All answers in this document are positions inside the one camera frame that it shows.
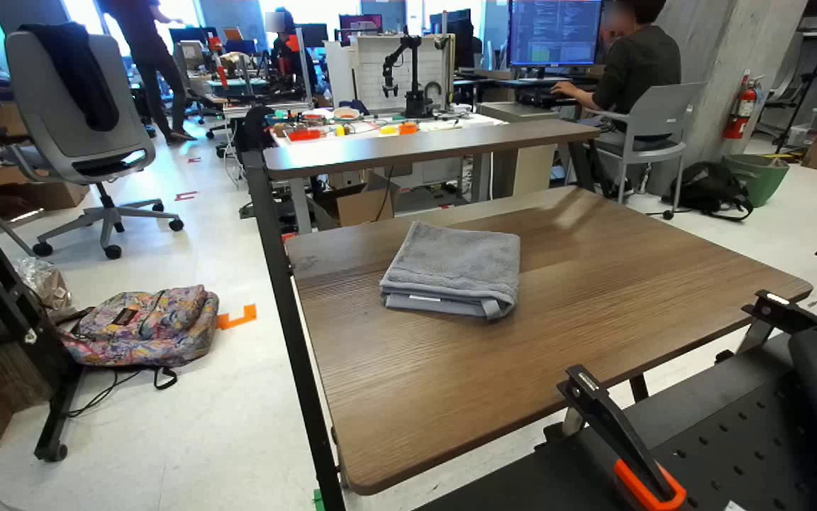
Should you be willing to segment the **white board behind arm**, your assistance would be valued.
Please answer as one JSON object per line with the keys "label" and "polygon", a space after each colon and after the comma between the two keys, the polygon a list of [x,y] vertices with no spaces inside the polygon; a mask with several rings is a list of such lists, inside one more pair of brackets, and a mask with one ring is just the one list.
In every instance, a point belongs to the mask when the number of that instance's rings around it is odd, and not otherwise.
{"label": "white board behind arm", "polygon": [[[399,46],[399,36],[403,33],[362,33],[353,42],[356,98],[372,110],[404,107],[403,94],[409,91],[409,57],[399,57],[395,64],[395,83],[399,86],[399,94],[383,94],[383,57]],[[443,110],[453,94],[453,36],[422,33],[419,40],[419,86],[433,103],[433,110]]]}

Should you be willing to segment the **small black robot arm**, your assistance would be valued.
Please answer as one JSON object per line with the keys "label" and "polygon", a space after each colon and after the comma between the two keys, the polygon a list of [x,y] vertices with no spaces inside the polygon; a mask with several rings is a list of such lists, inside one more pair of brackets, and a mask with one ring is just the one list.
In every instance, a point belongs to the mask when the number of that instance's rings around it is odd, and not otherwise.
{"label": "small black robot arm", "polygon": [[433,103],[429,98],[429,94],[419,86],[419,46],[422,46],[419,36],[403,33],[399,46],[383,57],[383,94],[386,96],[399,94],[399,86],[395,83],[395,64],[399,63],[399,57],[409,57],[409,91],[403,94],[403,98],[404,98],[403,117],[404,120],[429,120],[433,114]]}

